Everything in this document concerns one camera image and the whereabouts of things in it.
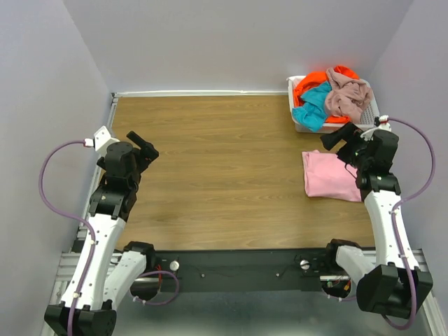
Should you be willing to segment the dusty pink t shirt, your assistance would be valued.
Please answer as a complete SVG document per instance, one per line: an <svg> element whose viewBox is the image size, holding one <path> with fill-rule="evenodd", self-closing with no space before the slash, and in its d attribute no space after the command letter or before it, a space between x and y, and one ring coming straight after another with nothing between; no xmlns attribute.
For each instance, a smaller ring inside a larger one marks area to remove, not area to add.
<svg viewBox="0 0 448 336"><path fill-rule="evenodd" d="M326 70L331 90L325 98L324 108L329 116L349 117L359 124L364 110L373 98L373 91L360 79L348 77L332 68Z"/></svg>

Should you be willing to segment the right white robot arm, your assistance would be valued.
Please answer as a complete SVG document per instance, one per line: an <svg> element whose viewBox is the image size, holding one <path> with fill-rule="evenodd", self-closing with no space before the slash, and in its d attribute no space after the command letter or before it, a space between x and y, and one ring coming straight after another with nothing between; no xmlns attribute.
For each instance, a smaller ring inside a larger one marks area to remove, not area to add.
<svg viewBox="0 0 448 336"><path fill-rule="evenodd" d="M408 328L433 287L433 278L421 270L407 239L401 214L405 199L398 178L391 173L399 137L386 121L377 121L369 130L349 122L321 136L326 150L340 141L345 144L337 158L357 170L356 186L369 214L374 233L376 261L370 262L352 242L332 240L322 266L330 274L344 270L356 289L358 307L381 315L406 319Z"/></svg>

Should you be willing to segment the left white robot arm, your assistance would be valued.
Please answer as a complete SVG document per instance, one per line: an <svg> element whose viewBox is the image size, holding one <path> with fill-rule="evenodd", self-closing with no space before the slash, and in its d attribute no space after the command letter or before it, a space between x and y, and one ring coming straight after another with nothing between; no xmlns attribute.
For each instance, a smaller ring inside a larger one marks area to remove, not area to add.
<svg viewBox="0 0 448 336"><path fill-rule="evenodd" d="M106 127L83 144L100 154L97 165L104 174L90 197L76 269L61 302L48 305L44 320L56 335L111 335L134 280L150 275L156 265L153 245L138 241L124 248L116 266L111 261L137 200L141 175L159 153L133 131L119 141Z"/></svg>

